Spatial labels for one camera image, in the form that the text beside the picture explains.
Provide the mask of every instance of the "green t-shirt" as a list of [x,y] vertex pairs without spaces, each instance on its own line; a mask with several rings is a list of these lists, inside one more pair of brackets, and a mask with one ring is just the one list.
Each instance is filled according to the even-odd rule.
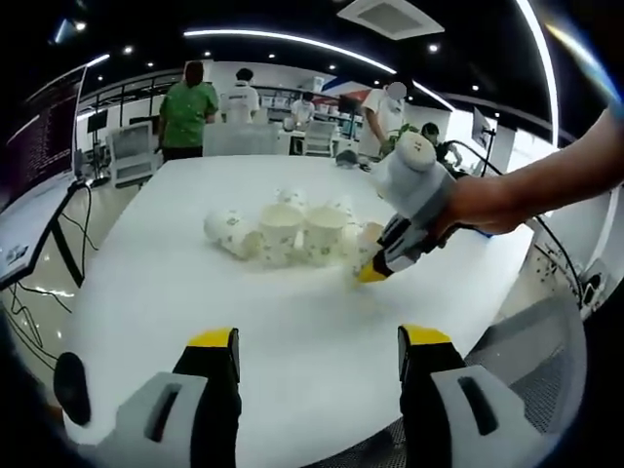
[[202,146],[206,117],[217,111],[216,91],[212,85],[200,83],[189,88],[181,81],[171,86],[160,106],[160,115],[167,121],[163,146]]

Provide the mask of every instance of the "ceiling light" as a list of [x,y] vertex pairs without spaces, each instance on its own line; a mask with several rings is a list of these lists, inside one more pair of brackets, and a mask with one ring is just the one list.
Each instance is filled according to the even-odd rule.
[[365,63],[368,63],[369,65],[372,65],[372,66],[375,66],[377,68],[380,68],[383,71],[386,71],[388,73],[392,73],[393,75],[397,73],[396,70],[390,68],[387,65],[384,65],[383,63],[379,63],[378,61],[375,61],[372,58],[368,58],[368,57],[362,56],[362,55],[357,54],[355,52],[347,51],[346,49],[342,49],[340,47],[333,46],[333,45],[327,44],[325,42],[315,41],[314,39],[308,39],[306,37],[292,36],[290,34],[281,34],[281,33],[278,33],[278,32],[254,31],[254,30],[247,30],[247,29],[202,29],[202,30],[185,31],[184,32],[184,36],[185,37],[217,36],[217,35],[220,35],[220,36],[238,35],[238,36],[270,37],[270,38],[273,38],[273,39],[284,39],[286,41],[299,42],[299,43],[303,43],[303,44],[308,44],[310,46],[319,47],[321,49],[326,49],[326,50],[329,50],[329,51],[333,51],[333,52],[336,52],[338,54],[343,54],[344,56],[348,56],[348,57],[350,57],[352,59],[363,61]]
[[418,88],[420,91],[422,91],[425,95],[429,96],[430,98],[435,99],[437,102],[439,102],[441,105],[443,105],[444,107],[446,107],[448,110],[450,110],[451,112],[455,111],[455,108],[450,104],[450,102],[448,102],[447,100],[443,99],[442,97],[436,95],[433,91],[431,91],[429,88],[426,88],[424,86],[422,86],[420,83],[416,83],[415,81],[411,80],[411,83]]
[[89,68],[90,66],[97,65],[98,63],[102,63],[103,61],[108,60],[108,59],[110,59],[110,54],[104,54],[103,56],[99,56],[99,57],[94,58],[89,63],[87,63],[85,66],[87,68]]
[[535,12],[528,3],[528,0],[516,0],[516,3],[525,16],[525,20],[528,23],[530,32],[533,34],[533,39],[535,40],[539,56],[542,60],[544,74],[546,75],[546,85],[548,87],[548,99],[550,101],[550,118],[553,125],[553,145],[559,147],[559,102],[557,101],[557,82],[555,81],[553,61],[551,60],[548,52],[548,46],[546,45],[544,33],[539,26]]

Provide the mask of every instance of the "white t-shirt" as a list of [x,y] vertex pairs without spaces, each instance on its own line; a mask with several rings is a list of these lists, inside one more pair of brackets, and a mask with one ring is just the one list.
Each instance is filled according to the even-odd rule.
[[228,124],[250,124],[252,111],[258,111],[257,91],[247,81],[237,81],[227,93],[221,95],[221,113]]
[[[403,100],[391,99],[385,90],[370,90],[362,107],[372,110],[377,115],[379,127],[386,137],[390,137],[392,131],[401,129],[405,108]],[[365,115],[358,153],[365,156],[378,157],[380,148],[381,144],[372,132],[369,120]]]
[[298,99],[292,104],[292,115],[296,118],[297,122],[306,124],[314,117],[314,104],[312,102],[305,102],[303,99]]

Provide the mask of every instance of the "paper cup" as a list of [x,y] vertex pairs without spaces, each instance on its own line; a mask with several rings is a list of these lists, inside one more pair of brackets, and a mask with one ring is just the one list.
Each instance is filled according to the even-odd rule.
[[277,201],[284,205],[297,208],[302,213],[308,209],[308,197],[298,188],[283,188],[277,191]]
[[303,214],[287,204],[265,207],[260,215],[260,260],[268,266],[283,267],[293,262],[294,242]]
[[334,208],[310,210],[303,230],[303,251],[308,262],[325,266],[341,257],[347,215]]
[[353,214],[353,201],[349,196],[343,196],[340,198],[335,198],[326,203],[326,207],[333,208],[338,210],[339,212],[345,213],[347,215],[347,222],[356,222],[355,216]]
[[212,212],[204,219],[206,237],[239,258],[257,254],[259,233],[235,210]]
[[355,243],[349,246],[349,250],[346,253],[346,265],[350,276],[357,278],[362,268],[381,250],[377,240],[382,233],[383,226],[381,224],[369,222],[364,225]]

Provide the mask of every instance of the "ceiling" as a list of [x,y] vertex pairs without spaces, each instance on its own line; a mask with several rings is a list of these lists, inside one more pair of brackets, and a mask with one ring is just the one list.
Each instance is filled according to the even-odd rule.
[[[515,0],[410,0],[446,31],[398,42],[338,18],[336,13],[351,1],[230,0],[217,4],[196,0],[67,0],[37,2],[36,6],[21,2],[15,15],[21,20],[10,21],[3,32],[7,35],[5,44],[19,44],[18,48],[8,48],[5,55],[7,69],[14,70],[7,77],[12,91],[5,105],[17,104],[62,72],[104,53],[112,57],[90,70],[88,90],[147,71],[180,67],[187,59],[200,58],[206,50],[216,60],[273,61],[325,72],[335,63],[336,74],[371,85],[388,77],[382,70],[351,58],[274,39],[182,36],[190,28],[227,27],[283,32],[327,42],[391,66],[399,76],[412,77],[438,93],[484,99],[550,121],[541,60]],[[622,7],[616,3],[578,0],[568,6],[563,2],[558,12],[571,15],[588,31],[607,68],[621,79],[621,54],[605,32],[610,24],[618,27],[614,20],[617,15],[622,18]],[[58,45],[53,39],[63,18],[83,20],[87,28]],[[547,41],[559,87],[562,129],[578,137],[605,105],[563,47],[551,36],[547,35]],[[428,51],[432,43],[440,45],[436,54]],[[124,56],[121,51],[129,44],[135,51]],[[269,54],[276,58],[269,59]],[[146,67],[149,61],[154,63],[151,69]],[[100,74],[102,81],[97,80]],[[474,92],[473,85],[480,89]],[[419,103],[439,106],[421,93],[414,95]],[[528,127],[550,139],[547,130],[502,114],[501,119],[510,125]]]

